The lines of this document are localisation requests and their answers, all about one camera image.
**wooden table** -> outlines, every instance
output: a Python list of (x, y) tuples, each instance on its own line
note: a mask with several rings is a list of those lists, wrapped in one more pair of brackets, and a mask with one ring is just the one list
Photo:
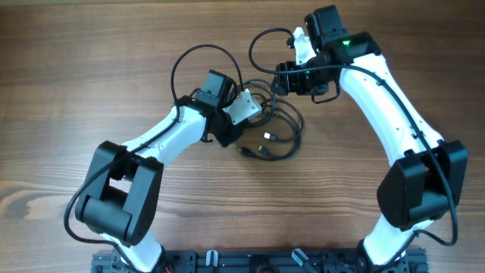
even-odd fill
[[(88, 271), (91, 254), (107, 247), (72, 240), (62, 215), (97, 145), (131, 140), (167, 115), (171, 68), (189, 47), (223, 46), (245, 79), (271, 80), (249, 63), (252, 38), (271, 27), (302, 26), (305, 15), (329, 4), (0, 8), (0, 271)], [(485, 266), (484, 8), (467, 1), (338, 3), (350, 33), (367, 30), (377, 40), (426, 121), (468, 148), (459, 242), (453, 248), (426, 237), (413, 243), (427, 248), (432, 272)], [(259, 64), (273, 68), (291, 60), (285, 38), (260, 41)], [(222, 53), (194, 52), (177, 72), (178, 95), (201, 86), (209, 69), (236, 77)], [(236, 151), (266, 143), (265, 131), (288, 134), (275, 121), (226, 149), (190, 146), (164, 171), (152, 230), (167, 249), (355, 247), (372, 230), (380, 214), (376, 189), (389, 165), (361, 110), (345, 93), (324, 105), (285, 99), (307, 124), (297, 156), (260, 162)], [(98, 237), (72, 222), (80, 235)], [(448, 239), (449, 216), (430, 229)]]

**wood grain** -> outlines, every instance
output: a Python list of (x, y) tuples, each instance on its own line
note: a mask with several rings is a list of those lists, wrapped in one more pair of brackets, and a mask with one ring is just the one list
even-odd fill
[[(0, 8), (0, 271), (86, 272), (87, 246), (62, 227), (64, 207), (104, 140), (139, 136), (169, 111), (169, 76), (191, 46), (234, 54), (245, 79), (271, 77), (249, 63), (252, 38), (293, 29), (317, 2), (196, 2)], [(483, 271), (485, 261), (485, 22), (483, 2), (341, 1), (351, 33), (367, 30), (416, 109), (446, 139), (468, 148), (453, 248), (419, 238), (433, 272)], [(290, 60), (284, 35), (260, 41), (255, 59)], [(177, 93), (209, 69), (236, 77), (220, 52), (194, 52), (180, 65)], [(283, 162), (243, 158), (236, 146), (265, 143), (248, 130), (236, 145), (197, 143), (164, 172), (152, 230), (167, 249), (354, 247), (380, 214), (376, 189), (389, 166), (379, 139), (345, 93), (313, 105), (289, 96), (306, 120), (302, 148)], [(283, 151), (285, 146), (273, 147)], [(120, 188), (127, 188), (119, 183)], [(76, 232), (95, 237), (73, 221)], [(448, 217), (431, 227), (449, 237)]]

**cable connector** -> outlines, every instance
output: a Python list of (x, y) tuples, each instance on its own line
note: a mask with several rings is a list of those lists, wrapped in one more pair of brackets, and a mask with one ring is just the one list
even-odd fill
[(271, 156), (270, 150), (264, 146), (259, 146), (258, 147), (259, 152), (261, 152), (263, 155)]
[(264, 133), (264, 138), (270, 141), (278, 141), (278, 137), (271, 133)]
[(293, 34), (291, 35), (291, 38), (286, 39), (286, 45), (289, 49), (295, 48), (295, 37)]
[(251, 150), (246, 147), (237, 148), (237, 150), (245, 156), (250, 156), (250, 157), (256, 156), (255, 153), (251, 152)]

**white arm segment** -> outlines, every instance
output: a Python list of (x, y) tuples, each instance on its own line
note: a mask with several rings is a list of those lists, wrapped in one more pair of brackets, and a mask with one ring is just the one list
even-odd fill
[[(382, 55), (369, 54), (355, 58), (352, 65), (366, 68), (383, 78), (404, 103), (431, 148), (438, 146), (438, 140), (443, 138), (412, 107), (391, 76)], [(391, 166), (395, 160), (403, 158), (404, 152), (409, 149), (416, 153), (425, 150), (422, 143), (413, 137), (415, 132), (394, 98), (384, 87), (378, 86), (372, 77), (359, 71), (342, 69), (340, 85), (357, 102), (371, 123), (386, 150)], [(364, 240), (365, 250), (375, 265), (383, 265), (399, 251), (413, 230), (425, 228), (431, 223), (431, 220), (422, 221), (411, 230), (402, 232), (381, 215), (372, 233)]]
[[(238, 124), (247, 118), (250, 120), (261, 114), (261, 106), (251, 97), (249, 90), (246, 89), (224, 111), (231, 116), (234, 124)], [(142, 136), (127, 141), (123, 145), (127, 146), (129, 151), (139, 147), (168, 127), (176, 116), (177, 110), (173, 107), (170, 114), (163, 121)], [(166, 134), (152, 142), (147, 149), (139, 151), (137, 155), (144, 158), (154, 157), (163, 163), (166, 168), (184, 149), (193, 143), (197, 143), (202, 138), (205, 131), (205, 123), (205, 117), (200, 115), (198, 111), (182, 106), (180, 107), (179, 122)], [(102, 236), (106, 240), (117, 243), (133, 263), (133, 266), (142, 272), (151, 272), (161, 255), (160, 243), (153, 237), (151, 231), (148, 231), (139, 244), (131, 247), (123, 246), (118, 239), (108, 234), (102, 234)]]
[(297, 64), (304, 64), (316, 54), (311, 47), (310, 38), (305, 35), (305, 32), (301, 27), (297, 27), (293, 33), (295, 37), (295, 59)]
[[(438, 146), (438, 140), (443, 138), (424, 121), (405, 97), (391, 76), (386, 59), (382, 55), (361, 56), (355, 58), (352, 65), (368, 69), (384, 79), (423, 131), (424, 138), (431, 148)], [(399, 105), (384, 87), (377, 85), (376, 80), (359, 71), (342, 69), (340, 85), (357, 102), (376, 131), (386, 151), (389, 165), (392, 166), (395, 160), (403, 158), (404, 152), (409, 149), (416, 153), (425, 150), (421, 142), (413, 137), (416, 132), (411, 129)]]

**wire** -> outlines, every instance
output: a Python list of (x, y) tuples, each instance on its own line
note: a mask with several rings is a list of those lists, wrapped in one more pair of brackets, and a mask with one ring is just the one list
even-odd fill
[[(261, 102), (261, 116), (263, 116), (263, 118), (259, 121), (249, 123), (247, 127), (263, 126), (267, 122), (271, 121), (273, 118), (282, 119), (292, 129), (293, 134), (289, 139), (279, 139), (275, 135), (270, 134), (271, 138), (273, 138), (273, 140), (271, 140), (271, 141), (282, 142), (282, 143), (293, 141), (294, 144), (293, 144), (291, 150), (288, 151), (285, 155), (275, 155), (275, 154), (271, 153), (266, 147), (263, 147), (263, 146), (260, 146), (259, 152), (262, 155), (265, 155), (266, 157), (261, 156), (261, 155), (257, 155), (254, 152), (252, 152), (250, 149), (247, 149), (245, 147), (239, 149), (239, 151), (243, 155), (253, 157), (253, 158), (256, 158), (256, 159), (260, 159), (260, 160), (263, 160), (263, 161), (272, 161), (272, 162), (278, 161), (278, 160), (283, 160), (283, 159), (289, 158), (290, 156), (294, 155), (296, 153), (296, 151), (299, 149), (299, 147), (301, 146), (301, 134), (302, 134), (303, 126), (304, 126), (302, 114), (298, 111), (298, 109), (296, 109), (295, 106), (291, 105), (290, 103), (288, 103), (288, 102), (286, 102), (282, 99), (277, 99), (275, 93), (272, 93), (269, 90), (269, 89), (271, 89), (271, 84), (269, 82), (267, 82), (266, 80), (251, 79), (251, 80), (247, 80), (244, 84), (247, 85), (247, 86), (248, 85), (256, 86), (256, 87), (264, 90), (269, 95), (269, 98), (267, 98), (266, 96), (264, 96), (261, 93), (251, 93), (251, 96), (258, 96), (258, 97), (263, 99), (262, 102)], [(288, 105), (297, 114), (301, 125), (299, 125), (298, 122), (296, 122), (296, 120), (287, 111), (284, 111), (282, 108), (278, 107), (277, 103), (283, 103), (285, 105)]]
[(329, 99), (323, 99), (321, 101), (315, 101), (315, 94), (311, 94), (311, 100), (313, 101), (314, 104), (321, 104), (321, 103), (325, 103), (325, 102), (331, 102), (333, 100), (336, 100), (340, 97), (340, 77), (336, 77), (333, 82), (335, 83), (335, 90), (336, 90), (336, 95), (329, 98)]
[[(218, 50), (221, 50), (222, 52), (224, 52), (227, 56), (229, 56), (229, 58), (233, 61), (234, 66), (236, 67), (236, 70), (237, 70), (237, 73), (238, 73), (238, 76), (239, 76), (240, 87), (241, 87), (241, 89), (243, 88), (243, 77), (241, 76), (241, 71), (239, 69), (239, 65), (237, 64), (236, 59), (226, 49), (223, 49), (218, 45), (204, 44), (204, 45), (196, 45), (196, 46), (192, 47), (191, 49), (187, 50), (186, 52), (184, 52), (175, 62), (174, 66), (172, 68), (172, 73), (171, 73), (171, 92), (172, 92), (172, 96), (174, 98), (174, 104), (175, 104), (175, 109), (176, 109), (175, 119), (165, 129), (163, 129), (163, 131), (161, 131), (160, 133), (157, 133), (154, 137), (147, 140), (146, 142), (144, 142), (139, 147), (127, 152), (125, 155), (122, 155), (120, 158), (116, 158), (114, 161), (106, 164), (105, 166), (103, 166), (102, 168), (97, 170), (97, 172), (94, 173), (93, 175), (91, 175), (90, 177), (87, 177), (84, 181), (84, 184), (71, 197), (69, 203), (67, 204), (66, 210), (64, 212), (64, 229), (73, 239), (75, 239), (75, 240), (77, 240), (81, 243), (108, 244), (108, 245), (113, 246), (120, 253), (121, 257), (125, 260), (125, 262), (127, 262), (130, 270), (135, 271), (135, 272), (139, 272), (139, 271), (136, 270), (136, 268), (133, 266), (133, 263), (128, 259), (126, 254), (123, 252), (123, 250), (119, 247), (119, 245), (117, 243), (110, 241), (110, 240), (86, 239), (86, 238), (82, 238), (82, 237), (78, 236), (77, 234), (75, 234), (73, 232), (73, 230), (70, 228), (70, 225), (69, 225), (70, 212), (71, 212), (72, 208), (74, 207), (74, 203), (76, 202), (76, 200), (80, 197), (80, 195), (83, 193), (83, 191), (94, 180), (96, 180), (96, 178), (98, 178), (101, 174), (104, 174), (106, 171), (110, 171), (111, 168), (118, 166), (120, 163), (124, 162), (125, 160), (127, 160), (131, 156), (135, 155), (137, 152), (141, 151), (142, 149), (145, 149), (146, 147), (148, 147), (150, 145), (150, 143), (154, 142), (155, 140), (157, 140), (158, 138), (160, 138), (161, 136), (166, 134), (179, 121), (180, 107), (177, 104), (177, 94), (175, 93), (175, 87), (174, 87), (175, 70), (177, 69), (178, 64), (182, 61), (182, 59), (185, 56), (187, 56), (190, 52), (192, 52), (196, 49), (200, 49), (200, 48), (218, 49)], [(199, 89), (195, 89), (194, 91), (192, 91), (192, 93), (190, 95), (193, 96), (198, 90)]]
[(364, 74), (367, 74), (368, 76), (371, 76), (372, 78), (374, 78), (377, 81), (378, 85), (383, 86), (387, 90), (387, 92), (394, 98), (396, 103), (399, 105), (402, 112), (404, 113), (404, 115), (408, 119), (412, 129), (415, 131), (416, 137), (421, 141), (421, 143), (423, 144), (423, 147), (426, 149), (427, 154), (430, 156), (431, 162), (432, 162), (433, 166), (435, 167), (435, 171), (438, 173), (438, 176), (440, 177), (440, 180), (442, 182), (443, 188), (444, 188), (445, 193), (446, 193), (446, 198), (448, 200), (449, 212), (450, 212), (450, 216), (451, 216), (451, 219), (452, 219), (452, 239), (450, 241), (445, 241), (445, 240), (439, 238), (438, 236), (436, 236), (435, 234), (432, 234), (429, 231), (426, 231), (426, 230), (423, 230), (423, 229), (414, 230), (414, 233), (408, 238), (408, 240), (404, 243), (404, 245), (401, 247), (401, 249), (393, 257), (391, 257), (391, 259), (386, 264), (382, 265), (382, 268), (384, 268), (384, 269), (382, 269), (382, 271), (385, 270), (385, 268), (387, 267), (387, 265), (390, 262), (393, 262), (398, 257), (400, 257), (402, 255), (402, 253), (405, 251), (405, 249), (407, 249), (408, 246), (411, 244), (413, 239), (415, 239), (416, 236), (418, 236), (419, 234), (425, 234), (428, 237), (430, 237), (431, 239), (435, 240), (436, 242), (438, 242), (439, 244), (442, 244), (444, 246), (455, 245), (456, 241), (458, 240), (458, 218), (457, 218), (457, 215), (456, 215), (455, 204), (453, 202), (452, 193), (451, 193), (451, 190), (449, 188), (448, 180), (446, 179), (446, 175), (445, 175), (443, 169), (441, 168), (441, 165), (438, 162), (437, 157), (434, 155), (433, 151), (431, 150), (430, 145), (425, 140), (422, 131), (419, 130), (418, 125), (416, 124), (415, 120), (413, 119), (413, 117), (411, 116), (411, 114), (409, 113), (408, 109), (405, 107), (404, 103), (401, 101), (399, 96), (386, 83), (386, 81), (384, 79), (380, 78), (379, 76), (377, 76), (376, 74), (372, 73), (371, 71), (369, 71), (365, 68), (357, 67), (357, 66), (354, 66), (354, 65), (333, 64), (333, 65), (326, 65), (326, 66), (322, 66), (322, 67), (311, 67), (311, 68), (294, 70), (294, 71), (272, 71), (272, 70), (268, 70), (268, 69), (265, 69), (265, 68), (258, 66), (252, 58), (252, 49), (253, 49), (256, 41), (267, 33), (277, 32), (277, 31), (283, 31), (283, 32), (287, 32), (287, 33), (289, 32), (289, 30), (284, 30), (284, 29), (265, 30), (262, 33), (259, 33), (251, 41), (251, 45), (249, 46), (249, 61), (251, 62), (253, 67), (255, 67), (257, 70), (259, 70), (261, 72), (264, 72), (264, 73), (267, 73), (267, 74), (274, 74), (274, 75), (298, 74), (298, 73), (305, 73), (305, 72), (309, 72), (309, 71), (322, 71), (322, 70), (331, 70), (331, 69), (350, 69), (350, 70), (360, 71)]

